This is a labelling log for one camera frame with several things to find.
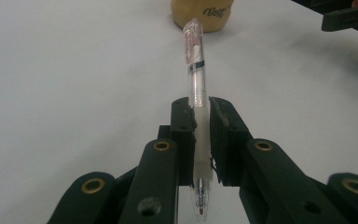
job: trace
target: cup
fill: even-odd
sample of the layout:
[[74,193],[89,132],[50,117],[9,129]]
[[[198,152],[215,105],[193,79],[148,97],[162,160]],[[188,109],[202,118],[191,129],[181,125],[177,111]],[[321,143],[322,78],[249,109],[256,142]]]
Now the cup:
[[172,0],[174,22],[183,28],[193,18],[202,24],[204,32],[223,29],[231,13],[234,0]]

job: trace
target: pen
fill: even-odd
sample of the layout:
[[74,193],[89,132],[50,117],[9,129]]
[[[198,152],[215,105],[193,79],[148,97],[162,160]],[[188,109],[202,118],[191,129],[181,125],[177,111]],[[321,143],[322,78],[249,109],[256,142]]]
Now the pen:
[[189,104],[194,109],[197,127],[193,167],[193,185],[190,187],[197,220],[205,221],[209,206],[209,192],[213,179],[210,154],[209,111],[205,88],[205,61],[202,48],[202,25],[197,19],[187,23],[185,35],[186,63],[188,64]]

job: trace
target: brass screw insert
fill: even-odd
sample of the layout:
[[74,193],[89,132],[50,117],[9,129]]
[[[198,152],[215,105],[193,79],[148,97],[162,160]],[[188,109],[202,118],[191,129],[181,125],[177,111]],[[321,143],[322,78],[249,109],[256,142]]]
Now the brass screw insert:
[[352,178],[344,178],[342,179],[342,185],[345,189],[352,191],[355,194],[358,194],[358,180]]
[[104,185],[105,182],[101,178],[92,178],[84,182],[81,186],[81,191],[83,191],[83,193],[93,194],[103,189]]
[[255,147],[263,151],[271,151],[273,149],[272,145],[268,142],[256,142]]
[[166,151],[170,149],[170,144],[168,142],[156,142],[153,148],[157,151]]

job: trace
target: white surface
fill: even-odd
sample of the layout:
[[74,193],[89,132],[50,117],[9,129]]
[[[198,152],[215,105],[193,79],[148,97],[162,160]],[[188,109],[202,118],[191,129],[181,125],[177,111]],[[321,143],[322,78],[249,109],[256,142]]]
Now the white surface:
[[[309,176],[358,174],[358,32],[323,33],[291,1],[236,1],[204,37],[208,93]],[[119,176],[186,96],[170,0],[0,0],[0,224],[46,223],[72,182]],[[247,223],[212,185],[207,223]],[[196,223],[181,188],[179,223]]]

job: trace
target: pen barrel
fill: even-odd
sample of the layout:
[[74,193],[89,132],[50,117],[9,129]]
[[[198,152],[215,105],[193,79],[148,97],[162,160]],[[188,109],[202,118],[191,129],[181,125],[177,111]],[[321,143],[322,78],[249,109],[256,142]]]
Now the pen barrel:
[[188,67],[189,99],[191,106],[206,106],[205,61],[203,60],[202,39],[193,46],[193,60]]
[[212,180],[211,142],[209,130],[209,111],[207,106],[194,106],[197,127],[194,130],[196,146],[194,152],[193,178]]

